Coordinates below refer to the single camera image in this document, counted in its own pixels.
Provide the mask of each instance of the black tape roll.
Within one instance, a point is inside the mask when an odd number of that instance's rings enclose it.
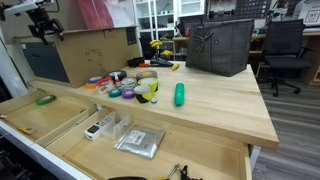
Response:
[[[119,80],[121,81],[127,77],[127,72],[124,70],[110,71],[104,75],[104,77],[111,76],[112,80],[115,81],[115,73],[117,73]]]

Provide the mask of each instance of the wooden tabletop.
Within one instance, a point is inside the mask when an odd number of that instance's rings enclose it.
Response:
[[[180,68],[176,71],[171,68],[123,69],[132,77],[144,70],[152,69],[158,72],[159,91],[154,94],[158,99],[157,104],[137,104],[133,99],[109,98],[84,86],[75,89],[40,81],[32,81],[30,84],[47,91],[68,92],[114,109],[157,118],[244,143],[270,149],[278,146],[277,134],[250,65],[247,70],[233,77],[223,77],[186,68],[184,62],[178,63]],[[185,85],[185,103],[176,107],[173,99],[175,85],[179,82]]]

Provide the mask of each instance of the black office chair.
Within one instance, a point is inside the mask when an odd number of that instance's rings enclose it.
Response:
[[[304,27],[302,19],[272,22],[268,26],[262,60],[273,72],[273,79],[267,82],[271,82],[272,88],[275,89],[275,97],[279,95],[278,84],[294,88],[295,94],[301,92],[299,87],[278,79],[278,75],[282,71],[297,71],[311,66],[310,62],[302,60],[303,55],[311,50],[301,47]]]

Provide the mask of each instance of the purple object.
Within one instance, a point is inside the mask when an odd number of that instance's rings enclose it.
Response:
[[[132,89],[130,90],[124,90],[122,92],[123,99],[132,99],[134,98],[134,91]]]

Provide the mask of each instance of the cardboard box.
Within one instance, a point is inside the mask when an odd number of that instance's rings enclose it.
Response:
[[[16,38],[37,80],[80,87],[140,56],[137,43],[128,45],[126,29],[69,31],[64,38],[47,36],[48,46],[38,38]]]

